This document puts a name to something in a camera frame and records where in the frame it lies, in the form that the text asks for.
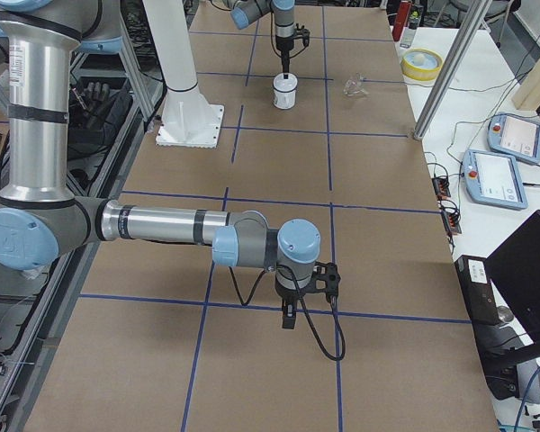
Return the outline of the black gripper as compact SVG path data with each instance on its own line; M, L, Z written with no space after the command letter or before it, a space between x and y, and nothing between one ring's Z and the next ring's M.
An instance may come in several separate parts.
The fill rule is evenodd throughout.
M282 299L282 328L294 329L296 323L297 302L305 295L302 288L290 289L281 283L276 283L276 292Z
M283 78L287 79L290 73L290 52L293 50L293 37L275 37L276 48L280 52Z

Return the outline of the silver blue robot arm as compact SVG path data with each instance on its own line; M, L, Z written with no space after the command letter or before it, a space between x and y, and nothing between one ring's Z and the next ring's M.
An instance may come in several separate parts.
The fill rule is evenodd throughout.
M180 1L143 1L166 72L166 105L158 145L216 147L224 107L200 91ZM294 21L294 1L237 1L230 15L239 29L274 15L283 72L293 41L309 33ZM122 48L120 1L0 1L0 30L9 43L9 182L0 190L0 264L27 271L83 245L116 239L211 247L218 266L275 272L283 329L294 329L299 302L326 277L317 270L320 232L308 220L271 229L259 211L226 212L122 205L75 196L67 187L69 88L72 53L103 54ZM254 283L251 294L256 291Z
M224 12L229 12L239 30L244 30L250 24L270 15L274 19L275 47L282 57L288 58L290 56L296 34L294 1L211 1L211 4Z

